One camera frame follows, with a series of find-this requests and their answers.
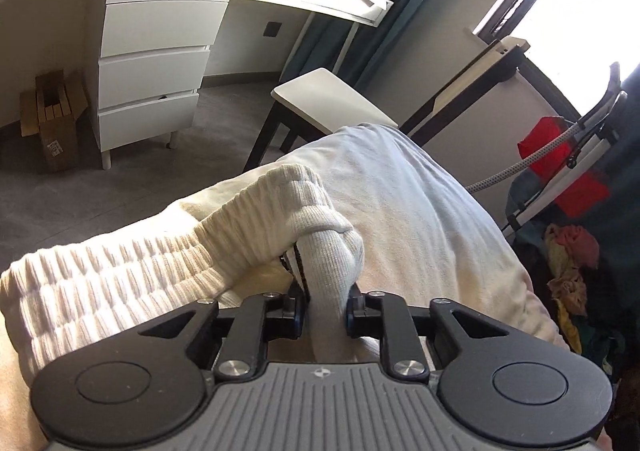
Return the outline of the red cloth on stand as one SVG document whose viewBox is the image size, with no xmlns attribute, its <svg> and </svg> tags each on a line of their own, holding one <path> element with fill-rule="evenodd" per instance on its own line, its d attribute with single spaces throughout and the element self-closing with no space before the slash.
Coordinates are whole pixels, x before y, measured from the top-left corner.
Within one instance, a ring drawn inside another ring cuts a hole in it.
<svg viewBox="0 0 640 451">
<path fill-rule="evenodd" d="M 543 117 L 538 120 L 529 134 L 518 142 L 518 154 L 521 159 L 526 159 L 567 130 L 568 122 L 565 119 L 555 116 Z M 583 137 L 581 135 L 563 141 L 536 162 L 529 163 L 527 168 L 538 178 L 541 185 L 547 185 L 548 188 L 551 180 L 559 177 L 563 170 L 565 170 L 564 177 L 576 174 L 578 158 L 585 154 L 588 143 L 588 141 L 582 141 Z M 609 198 L 610 195 L 610 189 L 605 184 L 602 174 L 597 169 L 587 169 L 555 197 L 552 203 L 558 206 L 566 217 L 577 218 L 597 203 Z"/>
</svg>

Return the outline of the white radiator cover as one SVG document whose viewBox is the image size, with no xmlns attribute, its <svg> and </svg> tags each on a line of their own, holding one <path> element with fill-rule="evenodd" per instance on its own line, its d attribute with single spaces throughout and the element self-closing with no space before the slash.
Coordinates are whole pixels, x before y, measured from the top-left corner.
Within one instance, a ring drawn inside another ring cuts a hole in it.
<svg viewBox="0 0 640 451">
<path fill-rule="evenodd" d="M 488 44 L 400 125 L 464 186 L 518 163 L 518 142 L 559 114 L 525 78 L 527 49 L 511 37 Z"/>
</svg>

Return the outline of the cream white sweatpants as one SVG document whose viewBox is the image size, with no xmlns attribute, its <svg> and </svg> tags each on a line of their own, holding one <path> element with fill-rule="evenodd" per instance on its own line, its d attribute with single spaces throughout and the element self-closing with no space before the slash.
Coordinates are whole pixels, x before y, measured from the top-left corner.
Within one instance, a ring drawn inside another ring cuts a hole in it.
<svg viewBox="0 0 640 451">
<path fill-rule="evenodd" d="M 338 130 L 277 162 L 85 242 L 23 256 L 1 275 L 1 445 L 42 445 L 29 408 L 53 359 L 200 298 L 221 307 L 297 281 L 300 352 L 372 358 L 344 332 L 350 286 L 425 306 L 447 297 L 554 345 L 562 336 L 491 215 L 399 130 Z"/>
</svg>

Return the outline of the white top stool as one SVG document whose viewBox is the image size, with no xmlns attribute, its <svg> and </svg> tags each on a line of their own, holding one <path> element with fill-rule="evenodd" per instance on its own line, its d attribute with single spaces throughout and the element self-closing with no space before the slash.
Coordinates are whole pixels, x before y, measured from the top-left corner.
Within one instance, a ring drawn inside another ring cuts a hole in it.
<svg viewBox="0 0 640 451">
<path fill-rule="evenodd" d="M 244 171 L 262 163 L 280 126 L 288 128 L 288 143 L 302 138 L 314 142 L 343 127 L 360 124 L 398 125 L 372 102 L 325 68 L 317 68 L 271 91 L 269 114 L 259 131 Z"/>
</svg>

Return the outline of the cardboard box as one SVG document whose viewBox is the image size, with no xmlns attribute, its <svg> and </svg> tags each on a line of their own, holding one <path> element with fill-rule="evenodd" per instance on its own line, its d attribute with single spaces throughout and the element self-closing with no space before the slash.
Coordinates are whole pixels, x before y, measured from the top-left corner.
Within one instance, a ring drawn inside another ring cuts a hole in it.
<svg viewBox="0 0 640 451">
<path fill-rule="evenodd" d="M 87 108 L 88 99 L 78 70 L 68 76 L 62 70 L 39 75 L 35 88 L 20 94 L 21 134 L 39 137 L 51 172 L 78 164 L 76 122 Z"/>
</svg>

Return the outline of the white drawer cabinet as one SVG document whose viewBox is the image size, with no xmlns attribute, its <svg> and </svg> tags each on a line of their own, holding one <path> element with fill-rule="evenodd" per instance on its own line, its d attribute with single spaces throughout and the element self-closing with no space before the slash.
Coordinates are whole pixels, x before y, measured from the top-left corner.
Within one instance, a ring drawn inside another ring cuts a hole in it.
<svg viewBox="0 0 640 451">
<path fill-rule="evenodd" d="M 102 168 L 116 148 L 192 126 L 229 0 L 89 0 L 84 77 Z"/>
</svg>

